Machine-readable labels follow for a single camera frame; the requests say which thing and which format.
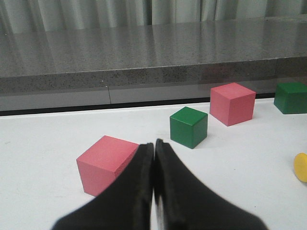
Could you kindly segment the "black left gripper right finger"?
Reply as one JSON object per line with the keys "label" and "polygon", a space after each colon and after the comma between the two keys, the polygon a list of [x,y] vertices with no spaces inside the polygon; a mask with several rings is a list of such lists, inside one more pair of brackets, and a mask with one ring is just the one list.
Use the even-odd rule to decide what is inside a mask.
{"label": "black left gripper right finger", "polygon": [[161,230],[265,230],[263,221],[204,185],[170,144],[156,141],[154,197]]}

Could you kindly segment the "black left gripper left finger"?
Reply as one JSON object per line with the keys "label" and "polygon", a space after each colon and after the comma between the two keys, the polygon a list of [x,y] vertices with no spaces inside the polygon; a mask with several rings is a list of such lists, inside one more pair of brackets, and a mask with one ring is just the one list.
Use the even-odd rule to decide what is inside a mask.
{"label": "black left gripper left finger", "polygon": [[100,195],[60,218],[55,230],[148,230],[153,194],[153,143],[141,144],[130,163]]}

